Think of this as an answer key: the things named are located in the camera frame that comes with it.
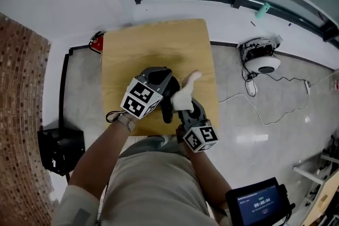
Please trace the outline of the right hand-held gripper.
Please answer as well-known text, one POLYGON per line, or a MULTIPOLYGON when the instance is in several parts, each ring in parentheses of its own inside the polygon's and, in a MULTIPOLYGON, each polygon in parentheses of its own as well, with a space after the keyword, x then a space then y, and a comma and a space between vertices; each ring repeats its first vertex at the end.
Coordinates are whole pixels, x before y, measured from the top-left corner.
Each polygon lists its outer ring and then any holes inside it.
POLYGON ((206 113, 203 106, 192 98, 193 112, 189 110, 178 111, 181 122, 190 122, 195 119, 199 122, 195 124, 182 125, 184 131, 183 141, 193 152, 202 152, 211 149, 218 141, 218 135, 215 127, 210 120, 206 119, 206 113))

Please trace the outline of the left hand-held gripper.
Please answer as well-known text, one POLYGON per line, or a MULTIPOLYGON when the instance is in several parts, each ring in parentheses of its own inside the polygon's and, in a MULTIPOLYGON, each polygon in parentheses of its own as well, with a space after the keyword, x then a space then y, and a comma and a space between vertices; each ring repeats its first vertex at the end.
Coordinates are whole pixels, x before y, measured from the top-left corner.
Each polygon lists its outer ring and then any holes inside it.
POLYGON ((167 67, 148 67, 134 77, 128 85, 120 107, 137 119, 151 113, 163 100, 163 95, 172 78, 167 67))

